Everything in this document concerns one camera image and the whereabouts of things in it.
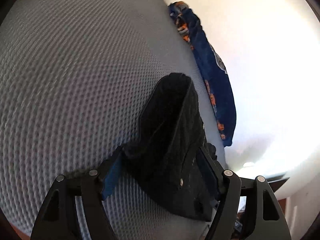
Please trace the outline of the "grey mesh mattress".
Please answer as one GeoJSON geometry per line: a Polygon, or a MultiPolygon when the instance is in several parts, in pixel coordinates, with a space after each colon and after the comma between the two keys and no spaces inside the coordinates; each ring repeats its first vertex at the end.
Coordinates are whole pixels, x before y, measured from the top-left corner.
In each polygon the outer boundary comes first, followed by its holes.
{"type": "Polygon", "coordinates": [[[192,78],[225,164],[208,93],[163,0],[17,0],[1,25],[1,209],[31,234],[54,179],[136,139],[158,80],[192,78]]]}

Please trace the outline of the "blue floral pillow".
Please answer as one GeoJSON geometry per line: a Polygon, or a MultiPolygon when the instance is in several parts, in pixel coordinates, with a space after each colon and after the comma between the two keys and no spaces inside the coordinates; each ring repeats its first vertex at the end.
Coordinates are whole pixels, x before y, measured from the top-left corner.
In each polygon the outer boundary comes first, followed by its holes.
{"type": "Polygon", "coordinates": [[[223,145],[231,146],[236,107],[226,67],[209,43],[198,16],[180,1],[168,6],[180,36],[189,44],[204,81],[223,145]]]}

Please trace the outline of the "black pants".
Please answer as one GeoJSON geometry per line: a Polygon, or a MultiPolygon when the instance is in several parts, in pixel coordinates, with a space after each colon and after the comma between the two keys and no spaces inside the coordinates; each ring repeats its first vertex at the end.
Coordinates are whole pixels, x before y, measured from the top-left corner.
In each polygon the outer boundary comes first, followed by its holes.
{"type": "Polygon", "coordinates": [[[215,159],[199,112],[193,81],[182,73],[161,78],[138,122],[138,139],[123,145],[124,165],[157,205],[185,218],[209,222],[210,199],[196,152],[204,147],[215,159]]]}

